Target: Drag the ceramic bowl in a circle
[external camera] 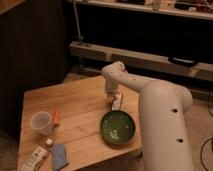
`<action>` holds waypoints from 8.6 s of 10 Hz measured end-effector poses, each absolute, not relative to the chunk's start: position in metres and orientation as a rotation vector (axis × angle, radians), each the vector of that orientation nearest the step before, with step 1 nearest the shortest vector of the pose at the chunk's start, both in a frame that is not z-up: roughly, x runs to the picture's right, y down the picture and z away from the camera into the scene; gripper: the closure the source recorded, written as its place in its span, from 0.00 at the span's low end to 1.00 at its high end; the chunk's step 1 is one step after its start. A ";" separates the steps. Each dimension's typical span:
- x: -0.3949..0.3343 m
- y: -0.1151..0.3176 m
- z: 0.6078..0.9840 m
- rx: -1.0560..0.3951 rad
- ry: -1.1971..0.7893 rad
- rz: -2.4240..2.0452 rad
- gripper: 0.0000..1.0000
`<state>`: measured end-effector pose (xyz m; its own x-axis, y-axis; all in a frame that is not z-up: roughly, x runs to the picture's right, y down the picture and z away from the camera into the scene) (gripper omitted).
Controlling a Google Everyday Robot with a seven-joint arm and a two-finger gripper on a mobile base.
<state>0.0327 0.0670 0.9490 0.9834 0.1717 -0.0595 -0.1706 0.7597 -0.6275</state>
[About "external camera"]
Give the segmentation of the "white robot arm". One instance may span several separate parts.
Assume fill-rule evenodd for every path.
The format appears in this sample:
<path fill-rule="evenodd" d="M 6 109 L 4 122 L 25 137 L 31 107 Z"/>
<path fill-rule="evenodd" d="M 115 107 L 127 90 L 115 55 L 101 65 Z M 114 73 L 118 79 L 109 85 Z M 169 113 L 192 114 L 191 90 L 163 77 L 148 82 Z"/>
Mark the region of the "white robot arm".
<path fill-rule="evenodd" d="M 128 73 L 121 61 L 103 67 L 101 73 L 108 96 L 119 85 L 139 94 L 144 171 L 194 171 L 183 116 L 192 106 L 191 92 L 169 81 Z"/>

